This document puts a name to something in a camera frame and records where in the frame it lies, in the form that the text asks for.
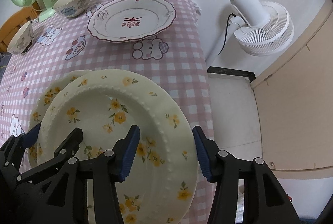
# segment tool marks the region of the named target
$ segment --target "black baseboard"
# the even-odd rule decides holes
[[[244,77],[249,78],[250,82],[252,82],[255,79],[255,74],[253,72],[242,71],[242,70],[210,66],[208,68],[207,72],[213,73],[213,74],[230,75],[230,76],[244,76]]]

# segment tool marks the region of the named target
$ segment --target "yellow floral plate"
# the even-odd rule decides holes
[[[51,85],[42,93],[30,114],[29,130],[36,126],[36,124],[38,124],[40,121],[42,121],[46,110],[51,105],[54,97],[60,93],[63,88],[65,88],[76,78],[83,76],[88,72],[90,72],[90,70],[72,71],[67,76],[52,82]],[[43,149],[38,143],[29,149],[28,159],[32,168],[37,166],[37,154],[42,154],[42,152]]]
[[[191,128],[177,103],[150,79],[124,70],[87,73],[58,93],[42,120],[38,164],[75,128],[83,130],[76,156],[90,159],[124,138],[132,124],[140,143],[126,180],[117,184],[125,224],[178,223],[196,188],[198,161]],[[94,223],[88,185],[89,223]]]

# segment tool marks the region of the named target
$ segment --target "pink checkered tablecloth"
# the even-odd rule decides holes
[[[141,41],[114,44],[91,36],[89,17],[112,0],[91,0],[87,13],[75,19],[55,14],[35,23],[34,45],[25,55],[12,56],[0,84],[0,144],[11,134],[29,129],[30,113],[44,90],[54,80],[74,70],[124,69],[150,78],[177,102],[191,127],[200,125],[213,139],[209,85],[203,51],[191,0],[166,0],[176,9],[176,19],[167,30]],[[137,46],[153,44],[151,55]],[[24,155],[21,171],[30,168]],[[182,224],[206,224],[213,188],[199,174],[189,212]]]

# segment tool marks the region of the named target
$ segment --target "black power cord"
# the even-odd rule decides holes
[[[236,17],[236,15],[233,14],[233,13],[229,14],[229,16],[228,16],[228,19],[227,19],[227,27],[225,28],[224,44],[223,44],[223,47],[222,47],[222,49],[221,49],[221,51],[220,51],[219,54],[221,54],[221,52],[222,52],[222,50],[223,50],[223,48],[224,48],[224,46],[225,46],[225,41],[226,41],[226,39],[227,39],[227,32],[228,32],[228,26],[229,26],[229,18],[230,18],[231,16]]]

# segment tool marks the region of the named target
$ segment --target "white ceramic bowl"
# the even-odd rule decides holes
[[[26,22],[10,41],[7,52],[14,55],[21,54],[25,48],[31,43],[34,31],[31,21]]]
[[[75,17],[88,9],[89,2],[90,0],[58,0],[53,9],[65,17]]]

